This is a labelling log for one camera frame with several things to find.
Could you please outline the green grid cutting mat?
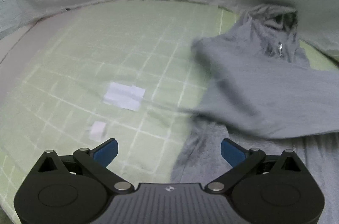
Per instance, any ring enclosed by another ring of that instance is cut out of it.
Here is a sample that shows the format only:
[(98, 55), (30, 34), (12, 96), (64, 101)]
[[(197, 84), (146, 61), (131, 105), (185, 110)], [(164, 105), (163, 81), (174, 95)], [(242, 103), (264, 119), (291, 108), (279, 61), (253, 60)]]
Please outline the green grid cutting mat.
[(47, 149), (71, 154), (108, 138), (110, 170), (133, 184), (168, 183), (209, 81), (191, 43), (228, 31), (238, 16), (177, 1), (97, 4), (41, 20), (1, 40), (1, 210)]

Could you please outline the grey zip hoodie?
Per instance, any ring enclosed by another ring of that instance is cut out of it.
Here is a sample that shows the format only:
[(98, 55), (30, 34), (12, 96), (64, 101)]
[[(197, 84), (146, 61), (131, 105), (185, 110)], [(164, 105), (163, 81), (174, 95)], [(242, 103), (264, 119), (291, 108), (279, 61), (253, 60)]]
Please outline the grey zip hoodie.
[(228, 171), (224, 138), (270, 154), (292, 149), (324, 193), (320, 223), (337, 223), (338, 72), (310, 67), (296, 27), (294, 9), (262, 5), (225, 34), (193, 41), (210, 80), (171, 182), (207, 184)]

